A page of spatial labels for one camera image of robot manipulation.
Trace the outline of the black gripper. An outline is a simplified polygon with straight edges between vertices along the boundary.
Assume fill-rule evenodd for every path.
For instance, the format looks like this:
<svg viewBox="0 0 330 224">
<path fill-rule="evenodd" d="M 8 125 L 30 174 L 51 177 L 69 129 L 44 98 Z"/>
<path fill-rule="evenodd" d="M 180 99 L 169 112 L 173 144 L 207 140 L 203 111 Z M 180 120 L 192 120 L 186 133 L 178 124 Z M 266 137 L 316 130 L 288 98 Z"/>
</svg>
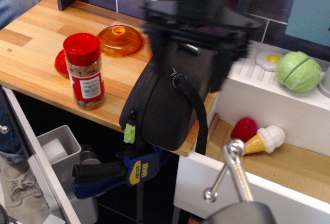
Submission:
<svg viewBox="0 0 330 224">
<path fill-rule="evenodd" d="M 214 50 L 210 92 L 221 89 L 234 62 L 245 57 L 250 37 L 260 29 L 252 18 L 235 13 L 222 4 L 193 1 L 146 1 L 143 29 L 148 34 L 158 75 L 169 73 L 171 41 L 196 46 L 217 46 Z"/>
</svg>

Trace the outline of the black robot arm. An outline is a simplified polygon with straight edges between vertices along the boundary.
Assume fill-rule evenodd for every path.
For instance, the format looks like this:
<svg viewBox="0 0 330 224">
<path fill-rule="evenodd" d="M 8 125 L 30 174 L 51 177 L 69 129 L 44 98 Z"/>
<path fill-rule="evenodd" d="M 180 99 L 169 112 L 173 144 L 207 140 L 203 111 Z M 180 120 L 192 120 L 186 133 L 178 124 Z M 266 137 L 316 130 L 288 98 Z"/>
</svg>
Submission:
<svg viewBox="0 0 330 224">
<path fill-rule="evenodd" d="M 203 74 L 210 79 L 210 92 L 219 91 L 232 64 L 247 55 L 251 35 L 260 24 L 231 11 L 225 0 L 148 1 L 143 5 L 143 25 L 158 72 L 170 66 L 171 42 L 210 50 L 213 64 Z"/>
</svg>

